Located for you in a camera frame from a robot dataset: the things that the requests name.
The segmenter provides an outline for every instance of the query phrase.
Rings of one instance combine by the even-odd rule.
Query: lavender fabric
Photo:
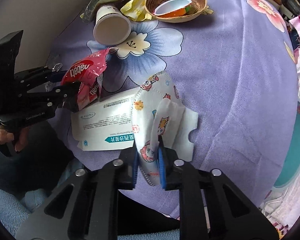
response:
[[[111,54],[102,95],[137,87],[166,69],[184,105],[199,113],[198,128],[189,136],[195,143],[192,164],[221,169],[259,205],[281,172],[296,117],[297,73],[284,44],[292,49],[291,42],[286,28],[280,31],[247,0],[208,0],[208,5],[213,14],[186,23],[133,23],[126,50],[119,46]],[[56,38],[51,55],[60,55],[64,69],[104,48],[94,41],[93,27],[77,17]],[[131,46],[136,48],[129,53]],[[77,148],[66,109],[50,123],[89,169],[119,156],[119,151]],[[136,188],[123,193],[179,216],[178,192],[149,186],[140,172]]]

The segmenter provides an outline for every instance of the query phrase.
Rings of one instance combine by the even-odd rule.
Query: woven bowl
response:
[[[197,18],[202,11],[207,6],[207,0],[191,0],[191,8],[193,13],[190,15],[178,16],[178,17],[159,17],[153,14],[154,10],[162,3],[169,1],[169,0],[146,0],[145,2],[145,9],[146,11],[151,14],[151,16],[159,21],[162,22],[169,22],[169,23],[182,23],[191,21],[194,18]]]

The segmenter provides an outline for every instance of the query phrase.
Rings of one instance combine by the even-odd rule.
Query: snack wrapper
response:
[[[109,48],[103,49],[75,62],[62,78],[61,85],[81,82],[77,97],[79,110],[100,97],[108,53]]]

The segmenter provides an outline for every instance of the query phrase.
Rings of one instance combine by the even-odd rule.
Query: yogurt cup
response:
[[[93,36],[97,42],[107,46],[125,41],[131,32],[130,20],[112,4],[106,4],[97,11]]]

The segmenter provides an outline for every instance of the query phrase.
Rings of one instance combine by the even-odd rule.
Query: human hand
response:
[[[17,141],[14,149],[16,152],[21,151],[24,147],[28,145],[28,133],[30,127],[22,128],[19,135],[19,140]],[[5,129],[0,128],[0,145],[12,142],[14,140],[13,133],[7,132]]]

